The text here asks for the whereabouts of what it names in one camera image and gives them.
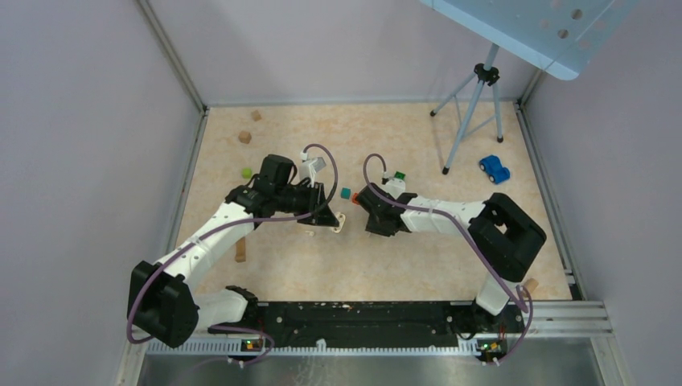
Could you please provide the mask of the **beige rounded block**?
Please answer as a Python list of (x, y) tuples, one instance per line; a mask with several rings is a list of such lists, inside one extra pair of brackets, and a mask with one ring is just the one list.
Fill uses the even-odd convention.
[(335, 217), (338, 221), (338, 224), (331, 229), (333, 233), (339, 234), (343, 230), (343, 227), (346, 223), (346, 215), (342, 212), (336, 212)]

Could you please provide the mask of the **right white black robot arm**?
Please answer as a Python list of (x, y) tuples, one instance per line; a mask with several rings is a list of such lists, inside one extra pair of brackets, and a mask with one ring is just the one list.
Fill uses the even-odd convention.
[(403, 192), (393, 198), (375, 183), (356, 194), (368, 213), (367, 232), (394, 236), (399, 232), (461, 236), (487, 269), (475, 297), (471, 319), (481, 331), (493, 331), (504, 320), (503, 308), (514, 302), (530, 311), (523, 280), (547, 235), (515, 201), (494, 193), (484, 201), (458, 203)]

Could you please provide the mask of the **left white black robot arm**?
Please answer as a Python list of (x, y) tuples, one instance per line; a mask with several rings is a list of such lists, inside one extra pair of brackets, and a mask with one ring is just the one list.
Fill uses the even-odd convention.
[(334, 165), (332, 156), (302, 153), (295, 165), (269, 154), (261, 169), (235, 187), (214, 214), (173, 252), (154, 263), (142, 261), (131, 273), (126, 334), (131, 343), (135, 327), (168, 347), (184, 344), (196, 329), (229, 323), (239, 332), (252, 330), (258, 320), (245, 290), (234, 286), (198, 296), (204, 276), (229, 250), (263, 223), (296, 221), (335, 228), (338, 218), (329, 207), (317, 174)]

